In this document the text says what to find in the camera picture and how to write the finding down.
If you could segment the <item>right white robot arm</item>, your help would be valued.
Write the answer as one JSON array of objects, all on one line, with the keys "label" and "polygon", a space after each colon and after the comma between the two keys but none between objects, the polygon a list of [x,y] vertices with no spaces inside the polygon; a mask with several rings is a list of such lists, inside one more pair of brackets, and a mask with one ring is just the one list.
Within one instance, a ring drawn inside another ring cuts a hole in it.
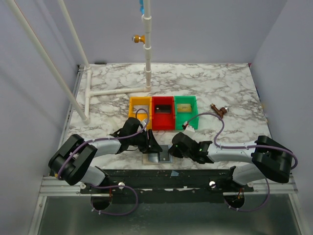
[{"label": "right white robot arm", "polygon": [[246,163],[232,169],[232,175],[225,179],[225,187],[235,192],[247,183],[269,179],[277,183],[288,183],[293,153],[267,136],[256,141],[217,146],[212,141],[196,142],[183,132],[172,139],[169,154],[177,158],[190,158],[199,164],[217,162]]}]

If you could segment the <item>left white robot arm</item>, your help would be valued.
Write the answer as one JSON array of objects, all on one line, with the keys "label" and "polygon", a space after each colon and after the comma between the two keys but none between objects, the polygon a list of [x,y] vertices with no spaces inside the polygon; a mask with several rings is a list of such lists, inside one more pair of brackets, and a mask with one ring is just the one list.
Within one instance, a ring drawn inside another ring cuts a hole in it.
[{"label": "left white robot arm", "polygon": [[120,154],[135,146],[143,154],[160,153],[151,129],[145,130],[140,120],[130,117],[123,127],[105,138],[85,140],[78,134],[71,135],[52,156],[48,166],[59,180],[70,186],[82,182],[89,184],[97,193],[104,193],[109,186],[107,175],[98,167],[91,166],[94,158]]}]

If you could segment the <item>dark grey credit card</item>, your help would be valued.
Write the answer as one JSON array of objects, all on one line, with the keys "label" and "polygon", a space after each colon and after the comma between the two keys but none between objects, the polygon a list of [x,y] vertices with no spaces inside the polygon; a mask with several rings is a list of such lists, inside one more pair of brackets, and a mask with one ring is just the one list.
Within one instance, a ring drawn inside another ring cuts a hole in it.
[{"label": "dark grey credit card", "polygon": [[172,157],[167,151],[158,153],[158,163],[171,163]]}]

